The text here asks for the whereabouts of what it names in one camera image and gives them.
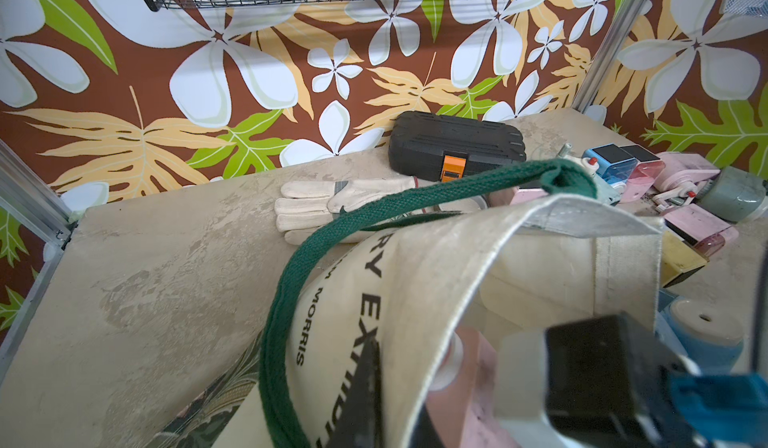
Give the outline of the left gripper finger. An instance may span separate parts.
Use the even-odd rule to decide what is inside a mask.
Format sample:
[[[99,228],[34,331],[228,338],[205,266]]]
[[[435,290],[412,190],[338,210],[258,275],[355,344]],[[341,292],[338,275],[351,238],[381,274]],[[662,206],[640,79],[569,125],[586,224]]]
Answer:
[[[328,447],[384,446],[379,343],[368,340]]]

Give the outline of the cream tote bag green handles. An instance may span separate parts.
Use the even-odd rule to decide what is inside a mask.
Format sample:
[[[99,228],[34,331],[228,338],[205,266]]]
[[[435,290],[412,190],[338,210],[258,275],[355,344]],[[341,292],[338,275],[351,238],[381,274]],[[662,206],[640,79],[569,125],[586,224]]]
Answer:
[[[490,193],[547,197],[490,207]],[[383,447],[416,444],[463,318],[492,338],[626,311],[655,320],[663,224],[599,202],[568,161],[389,195],[304,241],[264,327],[155,447],[326,447],[363,345],[379,343]]]

